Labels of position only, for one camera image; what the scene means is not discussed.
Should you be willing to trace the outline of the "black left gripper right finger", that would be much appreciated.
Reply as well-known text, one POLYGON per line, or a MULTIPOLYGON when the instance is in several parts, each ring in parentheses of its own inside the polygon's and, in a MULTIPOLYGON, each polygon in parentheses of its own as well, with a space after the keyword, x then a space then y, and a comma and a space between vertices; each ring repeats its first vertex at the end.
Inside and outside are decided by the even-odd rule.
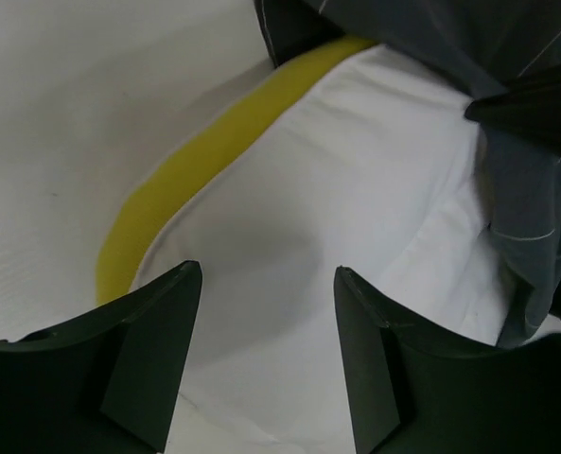
POLYGON ((343 267, 334 301, 359 453, 561 453, 561 333, 499 349, 343 267))

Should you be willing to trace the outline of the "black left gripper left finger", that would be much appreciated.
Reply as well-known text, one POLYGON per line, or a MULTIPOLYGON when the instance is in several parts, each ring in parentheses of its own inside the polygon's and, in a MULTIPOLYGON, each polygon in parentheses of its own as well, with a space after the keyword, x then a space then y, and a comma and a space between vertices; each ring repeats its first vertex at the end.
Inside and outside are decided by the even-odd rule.
POLYGON ((64 323, 0 340, 0 453, 165 450, 202 290, 185 261, 64 323))

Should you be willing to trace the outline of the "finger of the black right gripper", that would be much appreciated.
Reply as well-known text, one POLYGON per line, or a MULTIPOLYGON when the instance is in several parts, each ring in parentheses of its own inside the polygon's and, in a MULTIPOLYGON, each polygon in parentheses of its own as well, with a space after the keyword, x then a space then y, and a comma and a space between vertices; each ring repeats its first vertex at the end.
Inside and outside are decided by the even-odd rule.
POLYGON ((473 101, 465 117, 561 156, 561 64, 512 79, 505 94, 473 101))

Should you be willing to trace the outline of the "dark grey checked pillowcase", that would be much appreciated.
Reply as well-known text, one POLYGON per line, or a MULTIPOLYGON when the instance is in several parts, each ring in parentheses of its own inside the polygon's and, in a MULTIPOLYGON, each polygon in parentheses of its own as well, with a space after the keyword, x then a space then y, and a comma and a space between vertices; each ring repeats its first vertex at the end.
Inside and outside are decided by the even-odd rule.
MULTIPOLYGON (((421 61, 471 103, 561 64, 561 1, 258 1, 254 8, 275 65, 355 35, 421 61)), ((494 198, 491 236, 517 279, 498 337, 511 348, 539 330, 561 290, 561 156, 476 123, 494 198)))

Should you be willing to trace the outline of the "white pillow with yellow edge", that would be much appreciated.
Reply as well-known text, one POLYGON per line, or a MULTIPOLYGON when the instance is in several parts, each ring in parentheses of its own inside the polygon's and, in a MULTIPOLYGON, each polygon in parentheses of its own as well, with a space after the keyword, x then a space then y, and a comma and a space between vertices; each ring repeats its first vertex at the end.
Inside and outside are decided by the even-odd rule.
POLYGON ((170 154, 123 204, 102 304, 185 260, 202 296, 170 453, 350 453, 339 266, 492 344, 507 306, 468 97, 385 45, 296 58, 170 154))

